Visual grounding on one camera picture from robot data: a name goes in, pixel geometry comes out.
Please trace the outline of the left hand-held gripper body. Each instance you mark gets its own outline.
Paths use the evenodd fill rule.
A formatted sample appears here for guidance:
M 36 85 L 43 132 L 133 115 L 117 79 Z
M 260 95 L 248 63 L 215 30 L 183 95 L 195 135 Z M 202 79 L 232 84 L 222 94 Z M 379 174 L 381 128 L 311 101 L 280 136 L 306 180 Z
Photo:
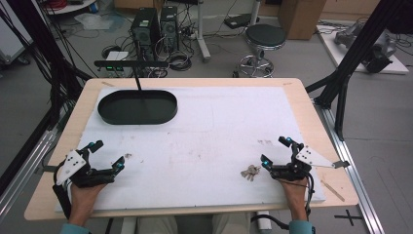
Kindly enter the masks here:
M 89 163 L 89 155 L 88 150 L 71 150 L 56 177 L 56 185 L 63 185 L 70 180 L 77 187 L 85 188 L 113 182 L 113 171 L 93 169 Z

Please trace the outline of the bunch of keys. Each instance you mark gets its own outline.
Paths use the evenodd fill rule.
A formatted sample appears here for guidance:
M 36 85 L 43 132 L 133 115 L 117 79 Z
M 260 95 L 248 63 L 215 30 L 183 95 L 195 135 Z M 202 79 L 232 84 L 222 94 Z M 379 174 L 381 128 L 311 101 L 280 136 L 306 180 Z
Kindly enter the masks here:
M 254 177 L 260 173 L 260 166 L 249 165 L 246 170 L 241 171 L 241 176 L 248 181 L 254 181 Z

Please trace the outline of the person's right hand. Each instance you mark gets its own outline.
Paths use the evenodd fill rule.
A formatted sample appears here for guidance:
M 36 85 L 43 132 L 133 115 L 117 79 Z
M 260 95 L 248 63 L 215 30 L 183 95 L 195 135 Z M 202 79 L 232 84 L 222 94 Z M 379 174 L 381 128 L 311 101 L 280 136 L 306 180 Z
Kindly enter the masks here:
M 287 204 L 291 208 L 303 208 L 305 204 L 305 192 L 307 190 L 308 180 L 306 178 L 294 181 L 281 179 L 280 184 L 282 185 Z

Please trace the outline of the thin wooden stick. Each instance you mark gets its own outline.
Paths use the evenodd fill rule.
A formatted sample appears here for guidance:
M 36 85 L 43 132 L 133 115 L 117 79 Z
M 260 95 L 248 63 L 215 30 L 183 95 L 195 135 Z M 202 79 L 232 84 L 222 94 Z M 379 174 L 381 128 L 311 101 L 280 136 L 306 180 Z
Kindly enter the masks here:
M 338 192 L 336 191 L 331 185 L 329 185 L 327 182 L 324 180 L 320 181 L 331 193 L 333 193 L 339 200 L 342 202 L 345 202 L 345 198 Z

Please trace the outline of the white table mat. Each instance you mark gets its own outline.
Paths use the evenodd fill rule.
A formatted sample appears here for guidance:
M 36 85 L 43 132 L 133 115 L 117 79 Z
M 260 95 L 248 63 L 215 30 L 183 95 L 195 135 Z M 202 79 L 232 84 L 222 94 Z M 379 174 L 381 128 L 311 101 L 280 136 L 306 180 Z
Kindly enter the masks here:
M 124 169 L 100 193 L 99 211 L 194 212 L 262 210 L 285 198 L 266 170 L 253 180 L 242 172 L 261 156 L 277 165 L 291 157 L 280 137 L 302 142 L 292 103 L 282 87 L 173 87 L 177 112 L 160 125 L 110 125 L 97 112 L 77 142 L 103 145 L 90 157 L 107 169 L 118 158 Z

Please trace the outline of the white floor board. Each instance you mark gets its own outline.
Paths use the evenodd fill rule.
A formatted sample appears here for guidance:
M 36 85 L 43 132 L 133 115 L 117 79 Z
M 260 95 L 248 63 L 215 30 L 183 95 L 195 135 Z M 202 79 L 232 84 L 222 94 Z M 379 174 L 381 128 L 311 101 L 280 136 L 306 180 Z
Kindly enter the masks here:
M 344 45 L 337 45 L 334 43 L 336 31 L 333 26 L 318 25 L 317 30 L 319 32 L 319 37 L 328 51 L 333 63 L 335 66 L 338 66 L 348 49 Z M 407 67 L 403 65 L 396 56 L 390 56 L 390 61 L 391 63 L 380 71 L 381 74 L 404 75 L 409 72 Z

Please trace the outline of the black round stool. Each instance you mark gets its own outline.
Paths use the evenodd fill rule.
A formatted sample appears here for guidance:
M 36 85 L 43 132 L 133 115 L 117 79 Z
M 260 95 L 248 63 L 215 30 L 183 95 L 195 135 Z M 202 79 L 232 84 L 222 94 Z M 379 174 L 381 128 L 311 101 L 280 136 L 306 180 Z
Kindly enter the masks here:
M 270 24 L 255 24 L 245 32 L 246 43 L 253 50 L 252 55 L 242 58 L 233 72 L 234 77 L 244 74 L 253 78 L 272 77 L 275 67 L 267 58 L 267 51 L 276 51 L 282 48 L 286 41 L 286 33 Z

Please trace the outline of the grey robot device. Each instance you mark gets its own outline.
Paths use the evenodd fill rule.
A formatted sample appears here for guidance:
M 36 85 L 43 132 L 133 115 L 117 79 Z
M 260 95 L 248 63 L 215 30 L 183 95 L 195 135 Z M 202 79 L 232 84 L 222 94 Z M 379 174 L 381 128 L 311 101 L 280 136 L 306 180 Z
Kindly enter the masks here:
M 356 41 L 363 28 L 364 22 L 355 22 L 346 30 L 337 32 L 334 38 L 334 43 L 336 45 L 344 45 L 349 49 Z M 389 58 L 396 51 L 395 39 L 392 39 L 386 32 L 382 32 L 372 45 L 371 51 L 379 52 L 381 55 Z

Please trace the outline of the black computer tower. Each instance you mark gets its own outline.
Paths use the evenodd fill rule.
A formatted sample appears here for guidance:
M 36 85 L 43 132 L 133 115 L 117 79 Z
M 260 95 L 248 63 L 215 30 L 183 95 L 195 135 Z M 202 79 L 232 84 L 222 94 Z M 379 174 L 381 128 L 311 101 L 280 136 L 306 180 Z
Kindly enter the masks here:
M 141 60 L 158 59 L 156 44 L 161 39 L 161 32 L 156 8 L 138 9 L 131 25 L 131 35 Z
M 164 51 L 171 53 L 179 49 L 178 20 L 175 6 L 164 6 L 161 11 L 160 26 L 163 36 Z

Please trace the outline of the clear plastic bag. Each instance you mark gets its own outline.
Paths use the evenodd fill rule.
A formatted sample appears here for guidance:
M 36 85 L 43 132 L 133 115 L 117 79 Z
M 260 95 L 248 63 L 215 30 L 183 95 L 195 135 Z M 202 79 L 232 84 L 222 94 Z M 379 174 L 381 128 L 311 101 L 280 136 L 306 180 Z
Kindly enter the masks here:
M 74 19 L 80 22 L 85 30 L 107 30 L 113 24 L 110 19 L 104 19 L 99 15 L 90 13 L 83 13 L 75 16 Z

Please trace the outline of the brown wooden cabinet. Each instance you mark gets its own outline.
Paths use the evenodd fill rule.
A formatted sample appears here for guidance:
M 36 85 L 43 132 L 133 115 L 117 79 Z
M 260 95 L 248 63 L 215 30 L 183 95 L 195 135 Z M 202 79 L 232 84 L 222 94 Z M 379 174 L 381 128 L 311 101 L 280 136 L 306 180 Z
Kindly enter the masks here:
M 326 0 L 282 0 L 278 20 L 289 40 L 310 40 Z

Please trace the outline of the flat black case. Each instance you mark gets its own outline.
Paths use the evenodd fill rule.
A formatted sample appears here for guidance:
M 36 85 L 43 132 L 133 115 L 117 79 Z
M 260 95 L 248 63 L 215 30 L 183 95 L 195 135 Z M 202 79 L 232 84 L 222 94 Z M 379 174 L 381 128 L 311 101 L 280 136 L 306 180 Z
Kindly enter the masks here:
M 241 14 L 235 17 L 228 17 L 223 22 L 231 29 L 246 27 L 250 25 L 251 14 Z

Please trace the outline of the white table leg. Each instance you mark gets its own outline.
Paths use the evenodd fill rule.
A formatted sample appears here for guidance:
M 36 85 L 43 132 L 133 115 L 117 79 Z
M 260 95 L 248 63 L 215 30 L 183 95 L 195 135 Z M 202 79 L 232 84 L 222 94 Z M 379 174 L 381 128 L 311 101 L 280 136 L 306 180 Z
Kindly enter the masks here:
M 207 47 L 206 40 L 204 38 L 204 11 L 203 11 L 203 5 L 204 5 L 204 0 L 197 0 L 198 7 L 197 7 L 197 12 L 198 12 L 198 29 L 196 33 L 196 38 L 197 42 L 200 48 L 200 51 L 202 53 L 202 58 L 203 62 L 209 62 L 210 60 L 210 52 Z

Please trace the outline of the aluminium rail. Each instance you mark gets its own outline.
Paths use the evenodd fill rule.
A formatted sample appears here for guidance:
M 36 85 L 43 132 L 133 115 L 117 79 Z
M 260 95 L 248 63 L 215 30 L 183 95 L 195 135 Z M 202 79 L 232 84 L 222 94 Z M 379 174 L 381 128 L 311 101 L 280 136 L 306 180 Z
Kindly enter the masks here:
M 57 130 L 49 130 L 37 136 L 22 148 L 23 160 L 10 183 L 0 195 L 0 224 L 5 220 L 20 192 L 27 185 L 43 158 L 52 150 L 58 137 Z
M 353 160 L 351 152 L 344 140 L 339 138 L 339 135 L 335 133 L 334 124 L 335 117 L 330 109 L 323 109 L 322 107 L 314 103 L 316 112 L 319 114 L 321 121 L 332 141 L 332 144 L 338 154 L 341 161 L 348 161 L 350 165 L 345 168 L 345 172 L 350 178 L 358 197 L 357 206 L 360 210 L 362 220 L 369 234 L 385 234 L 382 223 L 377 216 L 377 213 L 373 207 L 373 204 L 368 196 L 368 193 L 364 187 L 362 179 L 358 173 L 357 166 Z

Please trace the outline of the black metal frame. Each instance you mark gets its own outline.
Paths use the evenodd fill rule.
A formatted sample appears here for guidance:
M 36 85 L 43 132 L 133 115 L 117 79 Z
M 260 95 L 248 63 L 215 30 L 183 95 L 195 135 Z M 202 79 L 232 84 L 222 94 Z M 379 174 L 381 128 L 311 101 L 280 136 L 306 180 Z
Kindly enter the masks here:
M 344 140 L 343 123 L 350 78 L 368 51 L 373 48 L 374 42 L 407 2 L 408 0 L 380 0 L 338 67 L 325 78 L 305 88 L 307 93 L 323 88 L 321 94 L 315 98 L 316 105 L 323 109 L 330 109 L 332 101 L 337 98 L 334 132 L 341 141 Z
M 81 81 L 86 82 L 92 79 L 91 75 L 79 69 L 74 62 L 70 62 L 63 55 L 55 37 L 43 21 L 32 0 L 6 0 L 6 2 L 33 40 L 34 45 L 30 46 L 28 44 L 28 41 L 14 26 L 11 18 L 1 8 L 0 19 L 6 23 L 24 48 L 31 54 L 40 72 L 51 85 L 52 104 L 12 163 L 0 176 L 0 196 L 11 186 L 12 180 L 28 158 L 28 153 L 33 149 L 34 144 L 40 139 L 43 132 L 58 122 L 58 113 L 62 106 L 68 101 L 79 98 L 83 90 Z

